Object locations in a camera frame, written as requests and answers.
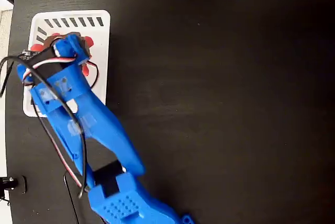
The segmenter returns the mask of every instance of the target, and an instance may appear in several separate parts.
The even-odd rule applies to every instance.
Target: table surface
[[[335,0],[15,0],[9,53],[39,12],[111,15],[107,106],[144,186],[197,223],[327,223],[334,213]],[[15,72],[6,94],[13,223],[74,223],[64,168]],[[88,141],[93,167],[114,159]],[[81,223],[100,223],[86,197]]]

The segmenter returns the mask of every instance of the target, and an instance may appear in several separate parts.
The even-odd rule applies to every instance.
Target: blue robotic arm
[[[172,208],[152,198],[138,182],[137,176],[145,172],[144,165],[118,119],[91,91],[82,74],[80,65],[88,60],[88,54],[79,37],[68,35],[52,47],[52,52],[58,57],[75,57],[75,61],[62,65],[59,71],[47,78],[48,82],[66,102],[72,99],[76,102],[78,110],[75,116],[84,129],[85,137],[94,138],[118,158],[118,162],[96,172],[87,165],[86,182],[90,187],[91,208],[109,223],[194,224],[189,216],[180,219]],[[23,65],[18,65],[22,81],[25,70]],[[30,92],[76,168],[83,174],[83,147],[77,125],[43,83],[34,86]]]

